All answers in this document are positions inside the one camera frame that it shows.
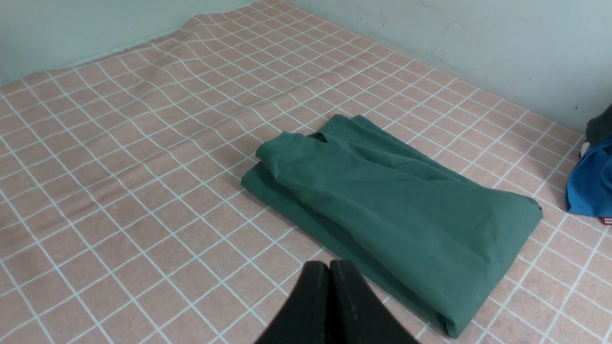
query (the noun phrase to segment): dark green cloth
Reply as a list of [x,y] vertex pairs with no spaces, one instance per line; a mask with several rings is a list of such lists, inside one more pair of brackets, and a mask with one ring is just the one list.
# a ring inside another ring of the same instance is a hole
[[416,313],[458,337],[542,218],[362,116],[282,133],[243,178],[254,196]]
[[595,147],[612,136],[612,105],[589,121],[585,134],[590,147]]

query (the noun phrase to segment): green sweatshirt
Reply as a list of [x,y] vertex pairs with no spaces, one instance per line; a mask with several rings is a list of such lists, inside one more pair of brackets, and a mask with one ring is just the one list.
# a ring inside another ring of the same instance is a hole
[[416,313],[458,337],[542,211],[488,189],[362,116],[264,143],[242,185]]

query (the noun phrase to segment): blue fabric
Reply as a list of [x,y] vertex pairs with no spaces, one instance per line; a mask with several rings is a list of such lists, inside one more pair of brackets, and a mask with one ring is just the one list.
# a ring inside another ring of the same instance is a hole
[[572,214],[612,217],[612,138],[589,148],[565,188],[565,204]]

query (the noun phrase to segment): pale green wall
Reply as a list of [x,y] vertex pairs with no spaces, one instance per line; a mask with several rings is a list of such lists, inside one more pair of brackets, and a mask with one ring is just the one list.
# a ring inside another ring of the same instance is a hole
[[612,103],[610,0],[289,0],[577,129]]
[[0,0],[0,85],[170,33],[253,0]]

